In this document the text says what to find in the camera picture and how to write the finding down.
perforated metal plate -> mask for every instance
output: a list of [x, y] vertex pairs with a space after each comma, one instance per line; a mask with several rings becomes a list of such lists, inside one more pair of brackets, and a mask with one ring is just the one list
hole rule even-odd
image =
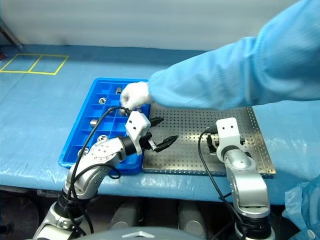
[[[245, 139], [244, 147], [255, 160], [258, 172], [263, 176], [276, 174], [252, 107], [215, 111], [165, 108], [153, 104], [150, 118], [153, 117], [164, 118], [161, 124], [151, 129], [155, 143], [173, 135], [179, 135], [179, 138], [162, 152], [145, 151], [142, 166], [145, 172], [206, 174], [198, 154], [199, 135], [205, 128], [214, 126], [218, 119], [234, 117], [237, 119], [240, 134]], [[225, 165], [216, 155], [210, 155], [206, 138], [204, 135], [201, 139], [201, 149], [208, 168], [214, 175], [225, 175]]]

sleeve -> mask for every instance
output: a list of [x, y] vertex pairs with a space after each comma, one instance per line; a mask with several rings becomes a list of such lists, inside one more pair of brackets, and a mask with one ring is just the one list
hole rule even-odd
[[229, 109], [320, 99], [320, 0], [301, 0], [257, 37], [154, 73], [149, 91], [166, 107]]

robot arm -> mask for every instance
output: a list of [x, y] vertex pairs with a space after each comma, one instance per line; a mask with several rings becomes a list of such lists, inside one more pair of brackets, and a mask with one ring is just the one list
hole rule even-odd
[[151, 140], [150, 127], [163, 120], [159, 117], [148, 120], [143, 113], [132, 111], [125, 124], [126, 137], [104, 138], [97, 141], [90, 151], [82, 156], [77, 167], [74, 182], [77, 198], [74, 198], [72, 193], [71, 199], [67, 197], [75, 170], [73, 165], [57, 202], [50, 207], [33, 239], [69, 240], [78, 237], [75, 223], [79, 225], [84, 218], [81, 208], [83, 210], [87, 208], [110, 170], [122, 162], [126, 156], [134, 153], [141, 155], [143, 149], [160, 152], [176, 141], [178, 136], [171, 136], [160, 144], [155, 144]]
[[[267, 185], [257, 172], [256, 162], [242, 145], [237, 120], [234, 117], [218, 120], [216, 131], [216, 155], [225, 164], [233, 207], [247, 228], [246, 239], [275, 239], [268, 218], [270, 203]], [[235, 231], [239, 237], [243, 235], [237, 223]]]

person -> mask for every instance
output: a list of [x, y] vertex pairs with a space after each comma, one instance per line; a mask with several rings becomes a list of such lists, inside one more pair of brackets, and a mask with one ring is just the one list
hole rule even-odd
[[257, 37], [184, 60], [128, 84], [122, 106], [224, 110], [282, 100], [320, 99], [320, 0], [301, 0]]

white glove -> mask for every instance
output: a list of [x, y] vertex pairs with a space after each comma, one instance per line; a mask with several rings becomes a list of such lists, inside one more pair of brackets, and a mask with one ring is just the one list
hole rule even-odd
[[130, 110], [135, 109], [143, 104], [153, 102], [150, 94], [148, 83], [144, 81], [129, 83], [121, 93], [121, 105]]

